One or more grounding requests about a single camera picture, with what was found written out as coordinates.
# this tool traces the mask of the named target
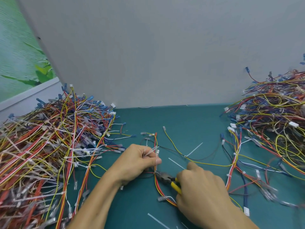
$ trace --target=wall mural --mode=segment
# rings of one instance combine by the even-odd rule
[[[0,102],[55,77],[15,0],[0,0]]]

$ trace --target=white wall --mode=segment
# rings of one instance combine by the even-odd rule
[[[21,95],[27,95],[28,91],[21,93]],[[48,99],[54,99],[54,98],[58,97],[59,93],[62,94],[62,89],[61,89],[61,83],[57,79],[57,82],[52,84],[51,86],[48,86],[39,92],[33,93],[29,97],[27,97],[9,107],[2,109],[0,111],[0,122],[6,120],[6,118],[11,113],[13,113],[15,116],[22,116],[22,115],[25,115],[25,114],[29,113],[30,111],[34,110],[38,103],[36,98],[39,98],[44,102],[48,102]],[[16,98],[16,96],[11,99],[8,99],[8,101],[14,101],[14,98]]]
[[[305,52],[305,0],[18,0],[62,82],[119,108],[228,103]]]

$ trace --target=wire cutter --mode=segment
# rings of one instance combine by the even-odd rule
[[[177,178],[172,177],[171,175],[169,175],[168,173],[165,172],[160,172],[160,171],[155,171],[155,174],[157,176],[157,178],[163,182],[164,184],[170,184],[170,186],[177,191],[179,194],[182,194],[181,192],[181,188],[179,186],[176,185],[177,182]]]

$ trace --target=left hand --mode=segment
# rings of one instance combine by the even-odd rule
[[[143,145],[130,145],[116,162],[108,169],[108,173],[114,174],[121,185],[138,177],[146,168],[162,163],[161,158],[156,157],[154,152],[145,156],[151,150]]]

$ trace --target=workbench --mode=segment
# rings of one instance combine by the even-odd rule
[[[166,132],[171,137],[176,147],[183,154],[189,154],[201,142],[203,144],[196,149],[190,156],[193,159],[201,159],[211,154],[216,148],[215,155],[203,160],[205,163],[213,163],[219,165],[229,165],[231,161],[223,152],[220,145],[220,134],[224,133],[225,138],[231,142],[230,134],[227,127],[231,123],[230,119],[223,115],[219,115],[224,111],[226,105],[204,105],[204,106],[176,106],[176,107],[153,107],[153,108],[129,108],[117,109],[116,115],[119,115],[115,123],[124,123],[123,130],[128,130],[127,134],[136,134],[136,137],[116,140],[116,143],[123,144],[128,147],[130,144],[139,144],[147,135],[141,135],[141,132],[155,133],[157,132],[158,144],[174,150],[170,140],[166,137],[162,126],[166,127]],[[112,130],[120,130],[120,125],[114,125]],[[148,142],[148,146],[154,147],[152,142]],[[227,151],[233,156],[233,150],[229,144],[225,144]],[[168,172],[175,176],[182,169],[169,158],[186,168],[187,159],[181,155],[159,148],[159,156],[162,164],[158,165],[158,170]],[[263,163],[267,163],[272,157],[268,151],[257,147],[252,141],[244,143],[241,147],[240,154],[249,156]],[[108,169],[113,162],[119,157],[118,153],[105,153],[103,158],[97,161],[98,164]],[[245,158],[242,161],[259,165]],[[213,165],[201,165],[205,170],[212,171],[215,175],[220,176],[224,182],[227,180],[227,173],[230,167],[218,167]],[[240,165],[240,168],[246,173],[255,176],[253,168]],[[290,170],[295,175],[302,177],[300,174]],[[78,179],[78,190],[84,176],[84,169],[76,169],[76,177]],[[94,168],[94,173],[101,176],[105,173],[101,168]],[[304,186],[305,181],[287,177],[279,173],[268,173],[272,187],[279,190],[278,197],[281,200],[301,204],[304,203]],[[93,189],[98,178],[90,174],[88,188]],[[243,185],[240,174],[234,171],[230,189],[235,189]],[[162,191],[166,195],[175,197],[176,192],[170,188],[160,184]],[[75,202],[78,190],[73,190],[73,178],[70,179],[68,188],[68,199],[72,203]],[[248,204],[250,209],[250,218],[260,229],[270,228],[300,228],[301,220],[304,218],[301,210],[291,207],[282,206],[278,203],[267,201],[260,193],[256,185],[248,186],[249,198]],[[109,210],[108,219],[105,228],[164,228],[147,214],[150,213],[156,219],[164,223],[167,227],[175,229],[185,228],[183,222],[189,229],[197,228],[189,222],[177,208],[171,206],[166,201],[158,202],[159,193],[156,190],[153,177],[146,179],[135,179],[128,185],[124,186],[122,191],[118,191]],[[231,195],[241,206],[243,196]]]

